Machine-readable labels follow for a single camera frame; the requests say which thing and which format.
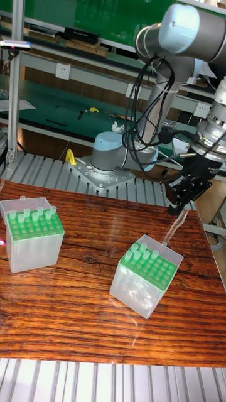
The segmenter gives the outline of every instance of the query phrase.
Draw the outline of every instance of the pipette tip box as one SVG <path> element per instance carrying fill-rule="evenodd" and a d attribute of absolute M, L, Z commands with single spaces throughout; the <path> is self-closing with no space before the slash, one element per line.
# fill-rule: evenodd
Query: pipette tip box
<path fill-rule="evenodd" d="M 172 282 L 183 256 L 147 235 L 118 263 L 110 294 L 149 318 Z"/>
<path fill-rule="evenodd" d="M 0 207 L 11 271 L 55 265 L 64 235 L 57 208 L 45 198 L 5 201 Z"/>

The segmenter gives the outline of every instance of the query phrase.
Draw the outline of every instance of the wall socket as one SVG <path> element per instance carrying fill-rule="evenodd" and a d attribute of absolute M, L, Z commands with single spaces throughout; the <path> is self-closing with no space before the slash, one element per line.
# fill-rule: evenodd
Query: wall socket
<path fill-rule="evenodd" d="M 196 117 L 200 117 L 201 119 L 205 119 L 210 111 L 210 107 L 211 105 L 208 105 L 207 103 L 199 102 L 193 115 Z"/>
<path fill-rule="evenodd" d="M 56 65 L 56 77 L 62 80 L 69 80 L 70 65 L 57 63 Z"/>
<path fill-rule="evenodd" d="M 126 90 L 126 98 L 129 98 L 129 96 L 131 94 L 132 87 L 133 87 L 133 84 L 128 84 L 127 90 Z M 141 86 L 140 86 L 139 91 L 138 91 L 137 99 L 139 99 L 140 93 L 141 93 Z"/>

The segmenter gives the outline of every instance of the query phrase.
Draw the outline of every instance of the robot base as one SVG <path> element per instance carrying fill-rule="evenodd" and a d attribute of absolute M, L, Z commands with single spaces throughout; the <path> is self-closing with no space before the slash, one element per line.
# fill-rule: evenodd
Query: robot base
<path fill-rule="evenodd" d="M 76 165 L 68 162 L 68 166 L 98 191 L 109 190 L 112 187 L 133 182 L 135 179 L 135 175 L 129 170 L 118 168 L 113 171 L 103 171 L 96 169 L 91 165 L 90 159 L 91 156 L 76 159 Z"/>

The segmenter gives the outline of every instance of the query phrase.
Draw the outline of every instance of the wood grain surface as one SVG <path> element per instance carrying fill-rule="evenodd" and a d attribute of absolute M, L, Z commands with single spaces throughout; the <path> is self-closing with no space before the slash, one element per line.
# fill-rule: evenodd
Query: wood grain surface
<path fill-rule="evenodd" d="M 0 247 L 0 357 L 226 366 L 226 296 L 196 212 L 169 243 L 185 258 L 145 320 L 109 289 L 135 240 L 163 241 L 174 219 L 166 208 L 9 182 L 0 200 L 21 195 L 56 205 L 65 236 L 55 266 L 18 274 Z"/>

